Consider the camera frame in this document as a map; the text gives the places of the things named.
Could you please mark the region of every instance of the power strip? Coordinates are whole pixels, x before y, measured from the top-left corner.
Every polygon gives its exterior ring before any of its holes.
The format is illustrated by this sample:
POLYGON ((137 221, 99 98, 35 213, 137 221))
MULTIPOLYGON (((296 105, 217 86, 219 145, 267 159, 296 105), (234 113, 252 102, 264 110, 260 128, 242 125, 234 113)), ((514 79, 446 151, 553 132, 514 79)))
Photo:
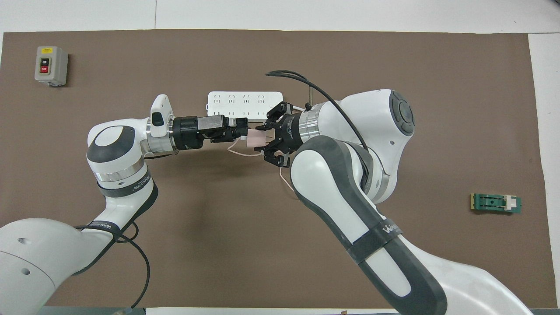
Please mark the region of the power strip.
POLYGON ((249 122, 267 120, 267 112, 284 97, 280 92, 227 92, 208 93, 208 116, 224 115, 229 118, 247 117, 249 122))

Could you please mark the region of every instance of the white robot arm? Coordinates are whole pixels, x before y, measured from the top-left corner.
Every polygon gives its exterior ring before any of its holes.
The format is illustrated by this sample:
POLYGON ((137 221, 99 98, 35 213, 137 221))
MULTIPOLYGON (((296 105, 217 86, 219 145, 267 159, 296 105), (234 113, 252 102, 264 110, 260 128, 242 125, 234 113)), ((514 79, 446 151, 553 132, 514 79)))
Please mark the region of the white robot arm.
POLYGON ((408 102, 377 90, 339 104, 369 150, 354 144, 330 102, 315 106, 299 117, 305 143, 291 166, 292 184, 385 299, 403 315, 532 314, 488 272, 414 246, 374 205, 393 192, 400 154, 414 132, 408 102))
MULTIPOLYGON (((377 90, 338 102, 364 135, 367 150, 333 102, 301 114, 280 103, 260 129, 276 130, 266 161, 289 166, 298 198, 331 228, 382 295, 403 315, 530 315, 517 297, 489 273, 418 249, 375 204, 396 184, 404 146, 414 133, 408 102, 397 92, 377 90), (282 151, 284 155, 276 156, 282 151)), ((93 265, 120 233, 157 197, 147 158, 198 149, 204 139, 232 141, 247 135, 246 119, 174 117, 160 95, 145 119, 94 127, 87 159, 106 209, 77 229, 53 220, 25 219, 0 229, 0 314, 33 315, 69 276, 93 265)))
POLYGON ((105 210, 81 231, 40 218, 0 228, 0 315, 37 314, 64 280, 97 262, 116 242, 115 233, 153 205, 158 190, 145 159, 198 149, 205 139, 232 141, 247 129, 246 118, 174 117, 166 95, 156 98, 148 118, 92 128, 87 161, 105 210))

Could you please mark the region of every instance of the white cable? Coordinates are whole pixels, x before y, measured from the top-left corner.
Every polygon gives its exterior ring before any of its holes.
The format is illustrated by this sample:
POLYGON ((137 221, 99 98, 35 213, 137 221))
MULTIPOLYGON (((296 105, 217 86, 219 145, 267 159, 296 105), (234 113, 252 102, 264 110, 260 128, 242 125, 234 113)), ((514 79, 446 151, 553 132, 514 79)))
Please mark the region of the white cable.
POLYGON ((233 147, 237 144, 237 141, 238 141, 238 140, 239 140, 239 138, 235 139, 234 144, 232 144, 231 146, 229 146, 229 147, 227 148, 227 150, 228 150, 229 152, 235 153, 235 154, 238 154, 238 155, 241 155, 241 156, 261 156, 261 155, 262 155, 262 154, 260 154, 260 153, 258 153, 258 154, 243 154, 243 153, 239 153, 239 152, 236 152, 236 151, 232 150, 231 148, 233 148, 233 147))
MULTIPOLYGON (((260 154, 260 153, 259 153, 259 154, 243 154, 243 153, 239 153, 239 152, 236 152, 236 151, 232 150, 231 148, 233 148, 233 147, 237 144, 237 141, 238 141, 238 140, 239 140, 239 138, 235 139, 234 144, 232 144, 231 146, 229 146, 229 147, 227 148, 227 150, 228 150, 229 152, 235 153, 235 154, 238 154, 238 155, 241 155, 241 156, 260 156, 260 155, 262 155, 262 154, 260 154)), ((282 176, 282 168, 279 168, 279 169, 280 169, 280 170, 279 170, 278 174, 280 174, 280 178, 282 178, 282 180, 286 183, 286 185, 288 186, 288 188, 291 189, 291 191, 293 191, 292 186, 288 183, 288 181, 284 178, 284 176, 282 176)))
POLYGON ((280 172, 279 172, 280 178, 282 178, 282 180, 286 183, 286 185, 288 185, 288 188, 291 189, 291 190, 293 191, 292 186, 290 186, 290 184, 288 183, 288 181, 284 178, 284 176, 282 176, 282 168, 279 168, 279 169, 280 169, 280 172))

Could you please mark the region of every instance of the brand logo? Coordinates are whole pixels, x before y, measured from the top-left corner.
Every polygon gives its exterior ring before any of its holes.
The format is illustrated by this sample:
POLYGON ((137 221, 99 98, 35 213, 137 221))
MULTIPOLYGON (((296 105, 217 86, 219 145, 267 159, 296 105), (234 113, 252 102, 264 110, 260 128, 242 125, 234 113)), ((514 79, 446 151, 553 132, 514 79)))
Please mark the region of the brand logo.
POLYGON ((91 226, 98 226, 100 228, 104 228, 104 229, 107 229, 107 230, 110 230, 112 228, 112 226, 110 224, 101 223, 101 222, 92 222, 90 225, 91 226))
POLYGON ((391 224, 391 225, 387 225, 385 224, 385 227, 382 228, 383 231, 385 231, 386 233, 390 233, 392 231, 394 231, 396 229, 396 225, 391 224))
POLYGON ((286 129, 287 129, 288 135, 290 135, 290 137, 293 138, 293 135, 292 135, 292 121, 293 121, 293 117, 288 122, 288 125, 287 125, 286 129))
POLYGON ((152 178, 150 175, 144 177, 144 179, 142 179, 141 182, 138 183, 138 185, 134 186, 134 188, 132 188, 133 191, 142 188, 142 186, 144 186, 147 182, 150 181, 150 178, 152 178))

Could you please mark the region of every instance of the robot end effector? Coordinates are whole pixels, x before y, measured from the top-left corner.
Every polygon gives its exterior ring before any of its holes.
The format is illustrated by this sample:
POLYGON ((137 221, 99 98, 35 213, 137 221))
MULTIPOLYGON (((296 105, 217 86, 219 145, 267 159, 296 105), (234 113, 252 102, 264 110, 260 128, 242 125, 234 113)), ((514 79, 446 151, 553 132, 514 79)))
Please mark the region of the robot end effector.
POLYGON ((229 142, 246 136, 247 129, 247 118, 230 119, 224 115, 175 117, 167 96, 162 94, 153 102, 147 120, 148 148, 145 152, 150 157, 150 154, 157 156, 199 149, 205 139, 212 143, 229 142))
MULTIPOLYGON (((385 201, 395 188, 404 146, 414 134, 416 122, 410 105, 393 90, 354 94, 337 103, 354 122, 368 146, 370 156, 358 154, 364 168, 362 190, 368 191, 373 203, 385 201)), ((291 110, 289 103, 278 104, 268 112, 267 121, 256 128, 275 130, 273 141, 255 148, 255 151, 263 151, 264 159, 275 166, 289 167, 289 154, 315 136, 359 143, 356 134, 329 101, 298 114, 292 114, 291 110)))

